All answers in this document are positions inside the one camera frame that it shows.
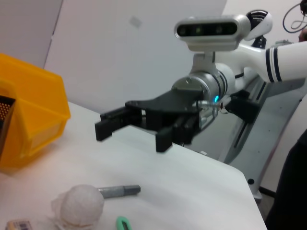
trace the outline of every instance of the yellow plastic container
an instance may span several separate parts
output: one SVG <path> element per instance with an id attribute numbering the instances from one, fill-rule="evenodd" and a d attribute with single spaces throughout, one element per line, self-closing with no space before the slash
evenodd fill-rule
<path id="1" fill-rule="evenodd" d="M 70 112 L 61 76 L 0 54 L 0 96 L 15 99 L 10 121 L 6 113 L 6 137 L 0 167 L 20 168 L 39 155 L 39 150 L 60 137 Z"/>

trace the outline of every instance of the cable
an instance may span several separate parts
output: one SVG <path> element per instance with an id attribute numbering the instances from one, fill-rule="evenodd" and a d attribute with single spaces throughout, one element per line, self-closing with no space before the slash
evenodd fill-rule
<path id="1" fill-rule="evenodd" d="M 289 30 L 287 30 L 287 28 L 286 28 L 285 25 L 284 25 L 284 21 L 285 21 L 287 15 L 289 14 L 289 12 L 290 12 L 291 10 L 293 10 L 295 7 L 299 6 L 299 5 L 301 5 L 301 4 L 299 3 L 299 4 L 296 4 L 295 6 L 291 7 L 291 8 L 287 11 L 287 13 L 284 15 L 284 17 L 283 17 L 283 28 L 284 28 L 284 30 L 285 30 L 286 32 L 288 32 L 288 33 L 290 33 L 290 34 L 294 34 L 294 33 L 300 32 L 300 31 L 302 31 L 303 29 L 305 29 L 305 28 L 307 27 L 307 22 L 304 22 L 305 12 L 303 12 L 303 11 L 301 11 L 301 13 L 302 13 L 302 15 L 303 15 L 303 20 L 301 20 L 301 21 L 296 20 L 296 21 L 292 22 L 292 24 L 291 24 L 291 29 L 293 29 L 294 31 L 289 31 Z M 300 25 L 297 26 L 297 27 L 293 27 L 293 24 L 294 24 L 294 23 L 300 23 Z M 303 23 L 306 23 L 306 25 L 304 25 L 302 28 L 298 29 Z"/>

